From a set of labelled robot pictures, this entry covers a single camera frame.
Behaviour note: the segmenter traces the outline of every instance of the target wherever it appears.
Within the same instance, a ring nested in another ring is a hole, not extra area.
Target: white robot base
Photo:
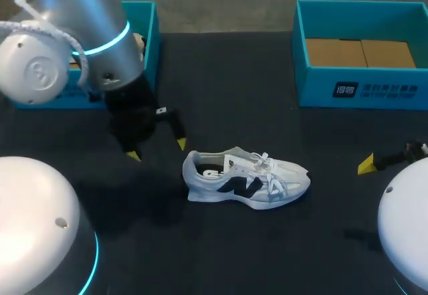
[[[106,295],[98,238],[54,168],[0,158],[0,295]]]
[[[386,255],[406,295],[428,294],[428,158],[409,165],[388,185],[378,229]]]

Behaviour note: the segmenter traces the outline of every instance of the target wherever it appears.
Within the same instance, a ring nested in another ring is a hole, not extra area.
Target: cardboard box
[[[298,1],[292,51],[300,106],[428,110],[423,3]]]
[[[370,68],[416,68],[407,42],[364,39],[361,44]]]
[[[130,22],[131,30],[147,39],[144,75],[154,91],[161,46],[156,5],[153,2],[126,1],[122,2],[122,6]],[[74,69],[70,70],[68,84],[55,100],[46,104],[20,104],[15,102],[15,106],[20,109],[105,109],[103,101],[89,102],[82,89],[77,86],[79,77],[80,70],[75,66]]]
[[[361,41],[306,39],[306,47],[312,66],[367,67]]]

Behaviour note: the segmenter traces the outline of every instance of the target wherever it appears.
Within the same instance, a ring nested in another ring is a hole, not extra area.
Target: shoe insole
[[[206,177],[206,178],[217,178],[223,174],[223,166],[219,165],[211,165],[209,163],[205,163],[202,165],[196,165],[196,170],[198,174]]]

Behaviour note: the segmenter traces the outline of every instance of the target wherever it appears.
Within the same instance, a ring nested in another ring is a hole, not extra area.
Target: white sneaker
[[[189,201],[238,200],[257,210],[296,200],[310,185],[305,168],[239,147],[223,153],[192,151],[183,163],[183,178]]]

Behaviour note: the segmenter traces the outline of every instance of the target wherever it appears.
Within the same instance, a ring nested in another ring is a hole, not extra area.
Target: teal box
[[[417,68],[311,66],[306,38],[406,41]],[[428,110],[424,3],[299,0],[292,51],[300,106]]]
[[[144,75],[154,91],[161,45],[156,5],[153,2],[144,1],[127,1],[122,2],[122,5],[130,22],[131,30],[147,39]],[[19,109],[104,109],[103,101],[89,102],[85,93],[77,86],[79,77],[80,70],[70,70],[70,78],[64,91],[55,100],[46,104],[15,103],[15,105]]]

